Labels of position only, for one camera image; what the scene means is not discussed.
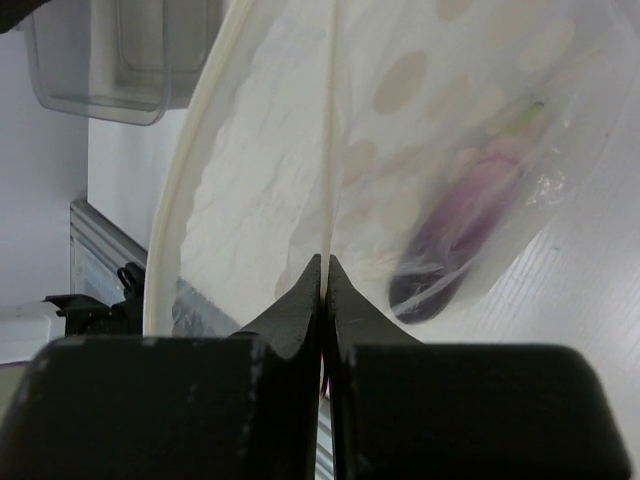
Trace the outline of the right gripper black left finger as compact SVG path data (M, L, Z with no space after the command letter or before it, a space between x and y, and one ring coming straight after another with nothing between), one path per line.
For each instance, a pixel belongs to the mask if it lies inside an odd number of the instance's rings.
M320 260L226 338L78 336L26 368L5 479L311 479Z

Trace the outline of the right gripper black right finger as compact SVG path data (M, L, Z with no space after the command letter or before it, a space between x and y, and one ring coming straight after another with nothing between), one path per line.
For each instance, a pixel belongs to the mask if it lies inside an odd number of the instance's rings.
M427 344L328 267L327 344L338 479L627 479L599 379L577 351Z

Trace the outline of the purple toy eggplant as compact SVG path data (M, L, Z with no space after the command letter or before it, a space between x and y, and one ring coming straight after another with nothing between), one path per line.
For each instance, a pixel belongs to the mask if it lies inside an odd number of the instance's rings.
M536 102L507 122L441 196L392 275L388 303L408 325L436 317L457 293L510 208L545 123Z

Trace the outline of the clear zip top bag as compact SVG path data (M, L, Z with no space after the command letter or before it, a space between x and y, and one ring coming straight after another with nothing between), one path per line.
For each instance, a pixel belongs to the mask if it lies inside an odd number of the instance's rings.
M444 192L545 105L529 170L437 316L483 296L583 184L639 67L614 1L235 1L161 195L143 332L227 336L335 256L389 283Z

